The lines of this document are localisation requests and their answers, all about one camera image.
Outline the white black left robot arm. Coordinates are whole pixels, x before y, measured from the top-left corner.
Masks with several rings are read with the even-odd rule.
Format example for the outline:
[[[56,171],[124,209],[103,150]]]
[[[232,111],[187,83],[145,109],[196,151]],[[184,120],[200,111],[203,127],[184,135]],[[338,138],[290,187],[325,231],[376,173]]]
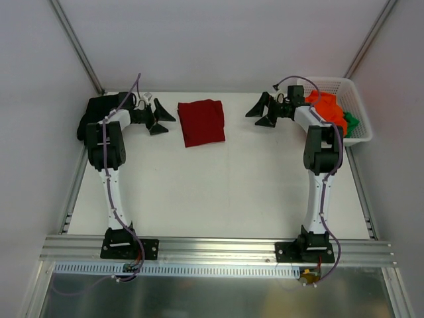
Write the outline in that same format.
[[[87,148],[88,160],[99,173],[108,206],[108,228],[105,249],[115,250],[123,258],[137,254],[138,242],[133,223],[126,216],[123,191],[120,186],[120,168],[126,162],[123,131],[130,125],[144,125],[151,135],[168,132],[162,121],[175,122],[158,98],[135,97],[123,94],[94,97],[79,122],[77,137]]]

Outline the dark red t shirt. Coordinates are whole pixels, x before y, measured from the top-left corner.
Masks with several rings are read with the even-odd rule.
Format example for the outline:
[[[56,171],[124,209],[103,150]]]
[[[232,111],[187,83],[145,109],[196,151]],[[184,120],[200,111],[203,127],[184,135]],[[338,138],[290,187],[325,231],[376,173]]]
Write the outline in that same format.
[[[206,99],[178,103],[178,116],[186,148],[225,142],[225,116],[221,101]]]

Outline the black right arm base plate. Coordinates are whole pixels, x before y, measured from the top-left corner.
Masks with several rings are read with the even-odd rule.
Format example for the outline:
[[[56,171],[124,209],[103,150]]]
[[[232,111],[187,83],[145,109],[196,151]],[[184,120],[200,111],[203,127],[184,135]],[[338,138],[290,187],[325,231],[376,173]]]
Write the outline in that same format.
[[[274,247],[278,263],[333,264],[335,262],[332,244],[300,246],[296,242],[277,242]]]

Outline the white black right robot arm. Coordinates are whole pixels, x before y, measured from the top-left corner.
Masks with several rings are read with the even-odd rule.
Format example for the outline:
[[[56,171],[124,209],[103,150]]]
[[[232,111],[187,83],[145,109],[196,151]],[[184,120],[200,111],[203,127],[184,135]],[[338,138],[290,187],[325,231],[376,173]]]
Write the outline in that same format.
[[[334,260],[333,237],[328,226],[330,192],[343,162],[344,129],[318,108],[321,92],[304,96],[302,85],[291,85],[286,93],[262,93],[247,117],[256,117],[259,127],[274,128],[278,119],[291,119],[306,132],[303,165],[309,177],[307,213],[300,233],[292,242],[276,243],[278,261],[323,262]]]

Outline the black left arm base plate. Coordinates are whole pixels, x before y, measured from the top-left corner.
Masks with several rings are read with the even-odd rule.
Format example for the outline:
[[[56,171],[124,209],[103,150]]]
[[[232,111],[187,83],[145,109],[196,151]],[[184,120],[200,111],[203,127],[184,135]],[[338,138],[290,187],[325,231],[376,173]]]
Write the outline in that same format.
[[[157,260],[159,240],[141,239],[145,260]],[[136,240],[132,242],[109,242],[104,240],[100,252],[101,259],[107,260],[136,260],[142,258],[142,249]]]

